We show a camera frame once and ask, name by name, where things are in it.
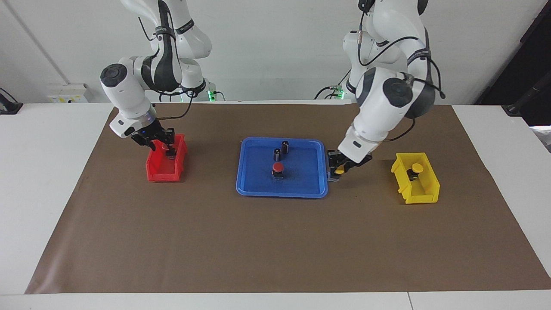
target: white wall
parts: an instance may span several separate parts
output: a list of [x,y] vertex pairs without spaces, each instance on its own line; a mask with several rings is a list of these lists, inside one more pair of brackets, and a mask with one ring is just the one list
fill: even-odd
[[[422,16],[448,104],[473,103],[514,54],[547,0],[431,0]],[[0,86],[21,101],[46,101],[55,67],[8,12],[13,7],[71,83],[107,101],[101,70],[122,56],[150,55],[139,22],[118,0],[0,0]],[[356,0],[188,0],[213,42],[199,60],[229,100],[311,99],[349,68],[341,42],[357,29]]]

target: power outlet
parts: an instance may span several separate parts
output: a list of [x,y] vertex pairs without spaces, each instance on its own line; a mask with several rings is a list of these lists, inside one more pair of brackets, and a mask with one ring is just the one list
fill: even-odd
[[88,103],[89,91],[84,84],[50,85],[48,99],[51,103]]

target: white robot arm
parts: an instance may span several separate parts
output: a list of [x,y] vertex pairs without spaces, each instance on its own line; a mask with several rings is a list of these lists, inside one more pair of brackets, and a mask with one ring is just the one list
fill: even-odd
[[[360,113],[348,129],[338,151],[329,152],[330,178],[333,180],[351,167],[369,161],[371,153],[405,116],[415,119],[425,114],[434,103],[435,89],[444,97],[432,83],[429,38],[419,17],[427,1],[363,0],[360,5],[362,3],[367,6],[365,12],[369,10],[365,16],[368,44],[365,44],[366,47],[362,44],[360,50],[356,46],[351,51],[347,48],[350,35],[344,41],[352,62],[347,88],[355,93]],[[408,59],[407,72],[395,72],[382,67],[366,68],[379,55],[373,55],[373,51],[380,48],[382,53],[391,52],[388,61],[395,61],[396,55],[392,52],[394,46]],[[370,61],[361,64],[360,60],[363,62],[365,59]]]
[[185,0],[121,0],[131,12],[155,25],[150,39],[152,56],[122,58],[101,73],[101,84],[119,114],[110,124],[120,137],[155,148],[152,140],[174,142],[174,130],[164,130],[156,119],[145,90],[197,96],[206,87],[201,68],[193,60],[210,54],[209,38],[195,26]]

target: red button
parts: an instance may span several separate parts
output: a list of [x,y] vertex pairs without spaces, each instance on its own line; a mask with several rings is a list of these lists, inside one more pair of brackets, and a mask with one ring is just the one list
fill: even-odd
[[275,172],[282,172],[283,171],[283,164],[281,162],[277,162],[274,164],[274,166],[272,167],[272,169],[275,171]]

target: plastic storage bin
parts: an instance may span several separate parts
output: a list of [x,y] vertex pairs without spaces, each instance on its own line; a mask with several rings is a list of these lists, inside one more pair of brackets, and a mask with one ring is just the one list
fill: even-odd
[[[281,156],[284,178],[272,176],[274,149],[289,142]],[[250,137],[243,140],[236,190],[243,196],[320,199],[327,195],[325,148],[318,140]]]
[[149,157],[145,163],[147,179],[150,182],[178,182],[183,172],[183,160],[187,154],[187,145],[184,135],[174,136],[176,159],[169,159],[163,149],[163,143],[154,140],[156,150],[149,151]]
[[[440,183],[425,153],[399,153],[392,165],[392,173],[398,181],[398,193],[407,204],[432,204],[438,201]],[[408,170],[413,164],[421,164],[423,172],[415,181],[409,180]]]

